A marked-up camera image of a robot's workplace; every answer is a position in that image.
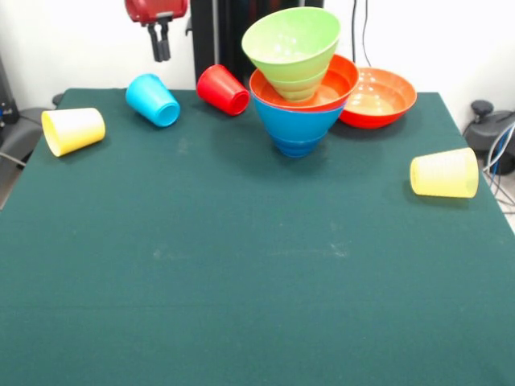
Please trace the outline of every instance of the orange bowl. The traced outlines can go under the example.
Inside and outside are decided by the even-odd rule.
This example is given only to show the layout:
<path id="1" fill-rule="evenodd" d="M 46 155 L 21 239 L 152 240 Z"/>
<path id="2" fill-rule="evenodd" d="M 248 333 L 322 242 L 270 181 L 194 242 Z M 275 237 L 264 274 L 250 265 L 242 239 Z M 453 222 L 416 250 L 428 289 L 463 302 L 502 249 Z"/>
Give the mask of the orange bowl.
<path id="1" fill-rule="evenodd" d="M 347 125 L 379 129 L 402 117 L 417 100 L 406 79 L 378 68 L 360 68 L 360 80 L 340 115 Z"/>
<path id="2" fill-rule="evenodd" d="M 250 77 L 250 90 L 261 102 L 290 111 L 328 111 L 338 109 L 348 99 L 356 87 L 359 72 L 350 60 L 343 56 L 334 55 L 329 64 L 328 72 L 315 95 L 306 101 L 287 101 L 280 96 L 259 70 Z"/>

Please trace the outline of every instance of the blue bowl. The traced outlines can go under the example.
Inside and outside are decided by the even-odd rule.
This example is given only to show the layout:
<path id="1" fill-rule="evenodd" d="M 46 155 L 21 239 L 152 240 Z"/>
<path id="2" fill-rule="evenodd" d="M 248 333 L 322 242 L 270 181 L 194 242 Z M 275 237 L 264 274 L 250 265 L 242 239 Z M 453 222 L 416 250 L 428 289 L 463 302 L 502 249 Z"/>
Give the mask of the blue bowl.
<path id="1" fill-rule="evenodd" d="M 274 141 L 274 144 L 277 146 L 277 148 L 281 151 L 281 153 L 287 157 L 301 158 L 312 152 L 324 137 L 325 135 L 312 141 L 305 142 L 284 141 L 280 138 L 274 137 L 272 137 L 272 140 Z"/>
<path id="2" fill-rule="evenodd" d="M 303 157 L 312 152 L 338 120 L 344 109 L 298 112 L 278 109 L 252 94 L 257 114 L 275 145 L 289 157 Z"/>

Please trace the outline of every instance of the plastic bowl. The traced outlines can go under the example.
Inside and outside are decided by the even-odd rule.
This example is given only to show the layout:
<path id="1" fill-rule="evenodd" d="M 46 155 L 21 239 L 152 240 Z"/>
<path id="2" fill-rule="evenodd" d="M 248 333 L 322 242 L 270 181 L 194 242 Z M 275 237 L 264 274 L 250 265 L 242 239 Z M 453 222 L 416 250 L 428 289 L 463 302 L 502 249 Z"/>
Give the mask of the plastic bowl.
<path id="1" fill-rule="evenodd" d="M 268 79 L 268 82 L 272 85 L 272 88 L 286 101 L 299 103 L 302 101 L 307 101 L 313 97 L 327 72 L 328 68 L 325 68 L 321 73 L 316 74 L 312 78 L 296 80 L 294 82 L 283 82 L 274 79 Z"/>
<path id="2" fill-rule="evenodd" d="M 316 147 L 338 120 L 343 106 L 323 112 L 299 112 L 278 109 L 261 102 L 253 95 L 257 114 L 275 145 L 289 157 L 303 157 Z"/>
<path id="3" fill-rule="evenodd" d="M 320 141 L 323 140 L 325 135 L 320 138 L 305 142 L 284 141 L 281 138 L 275 138 L 272 136 L 270 137 L 281 153 L 290 158 L 301 158 L 311 153 L 317 147 Z"/>
<path id="4" fill-rule="evenodd" d="M 261 18 L 244 34 L 241 46 L 267 79 L 298 81 L 327 68 L 339 37 L 340 22 L 335 15 L 301 6 Z"/>
<path id="5" fill-rule="evenodd" d="M 360 129 L 379 129 L 402 117 L 417 100 L 406 79 L 378 68 L 361 68 L 360 80 L 340 120 Z"/>
<path id="6" fill-rule="evenodd" d="M 254 71 L 250 77 L 250 90 L 261 102 L 290 111 L 328 111 L 343 106 L 357 85 L 359 72 L 353 62 L 343 56 L 334 55 L 329 71 L 315 95 L 303 102 L 287 101 L 267 81 L 263 73 Z"/>

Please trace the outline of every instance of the green tablecloth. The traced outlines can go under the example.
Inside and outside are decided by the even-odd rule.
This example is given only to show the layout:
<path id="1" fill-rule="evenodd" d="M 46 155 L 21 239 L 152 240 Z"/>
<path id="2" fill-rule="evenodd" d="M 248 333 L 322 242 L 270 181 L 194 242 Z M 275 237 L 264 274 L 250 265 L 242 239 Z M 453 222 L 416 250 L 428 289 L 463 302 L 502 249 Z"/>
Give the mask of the green tablecloth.
<path id="1" fill-rule="evenodd" d="M 1 385 L 515 384 L 515 238 L 484 181 L 415 196 L 412 157 L 464 147 L 438 94 L 283 157 L 251 106 L 70 90 L 107 138 L 42 140 L 0 214 Z"/>

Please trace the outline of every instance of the yellow cup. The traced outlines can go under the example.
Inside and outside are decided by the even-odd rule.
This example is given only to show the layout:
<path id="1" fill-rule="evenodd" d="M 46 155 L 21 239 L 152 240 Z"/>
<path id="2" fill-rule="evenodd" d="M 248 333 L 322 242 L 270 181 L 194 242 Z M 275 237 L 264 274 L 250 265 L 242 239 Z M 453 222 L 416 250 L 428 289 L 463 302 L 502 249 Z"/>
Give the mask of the yellow cup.
<path id="1" fill-rule="evenodd" d="M 104 118 L 97 109 L 44 111 L 43 133 L 50 151 L 60 157 L 105 137 Z"/>
<path id="2" fill-rule="evenodd" d="M 410 176 L 417 195 L 467 199 L 476 195 L 480 181 L 476 155 L 469 147 L 414 158 Z"/>

